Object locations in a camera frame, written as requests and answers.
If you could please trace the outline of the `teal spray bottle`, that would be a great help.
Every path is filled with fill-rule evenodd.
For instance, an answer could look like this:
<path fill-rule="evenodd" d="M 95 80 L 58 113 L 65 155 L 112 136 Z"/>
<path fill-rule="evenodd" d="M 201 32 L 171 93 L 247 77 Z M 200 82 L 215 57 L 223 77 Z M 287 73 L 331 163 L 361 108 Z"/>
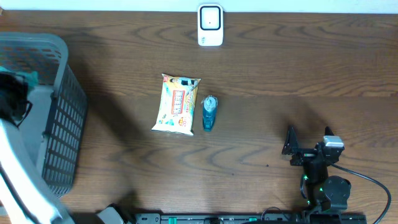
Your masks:
<path fill-rule="evenodd" d="M 215 96 L 208 95 L 201 102 L 202 104 L 202 123 L 203 129 L 210 132 L 215 124 L 218 99 Z"/>

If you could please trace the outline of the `yellow wet wipes pack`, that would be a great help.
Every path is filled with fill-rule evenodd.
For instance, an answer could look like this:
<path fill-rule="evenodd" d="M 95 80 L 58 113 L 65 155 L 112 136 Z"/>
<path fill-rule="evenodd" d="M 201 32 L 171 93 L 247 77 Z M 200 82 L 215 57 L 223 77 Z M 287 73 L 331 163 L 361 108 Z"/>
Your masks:
<path fill-rule="evenodd" d="M 193 116 L 201 78 L 175 77 L 164 73 L 162 77 L 159 112 L 152 131 L 193 136 Z"/>

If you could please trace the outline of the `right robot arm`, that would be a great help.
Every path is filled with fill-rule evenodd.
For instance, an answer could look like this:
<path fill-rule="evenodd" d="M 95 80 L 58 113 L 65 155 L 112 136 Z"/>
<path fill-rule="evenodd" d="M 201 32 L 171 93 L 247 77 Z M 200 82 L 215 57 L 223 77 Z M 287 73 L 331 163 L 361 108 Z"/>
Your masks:
<path fill-rule="evenodd" d="M 325 128 L 323 140 L 312 148 L 299 146 L 292 126 L 288 127 L 287 137 L 282 148 L 283 155 L 291 156 L 290 165 L 303 168 L 300 192 L 307 200 L 308 208 L 301 214 L 304 223 L 341 223 L 342 211 L 348 208 L 351 182 L 337 175 L 330 176 L 328 167 L 339 161 L 345 145 L 343 140 Z"/>

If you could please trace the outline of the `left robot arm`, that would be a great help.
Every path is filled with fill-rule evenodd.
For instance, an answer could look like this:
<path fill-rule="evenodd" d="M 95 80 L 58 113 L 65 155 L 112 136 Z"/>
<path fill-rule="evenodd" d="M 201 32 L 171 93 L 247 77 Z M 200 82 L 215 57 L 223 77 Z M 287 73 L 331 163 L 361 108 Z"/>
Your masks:
<path fill-rule="evenodd" d="M 1 203 L 12 223 L 74 223 L 27 153 L 19 126 L 32 109 L 37 73 L 1 68 Z"/>

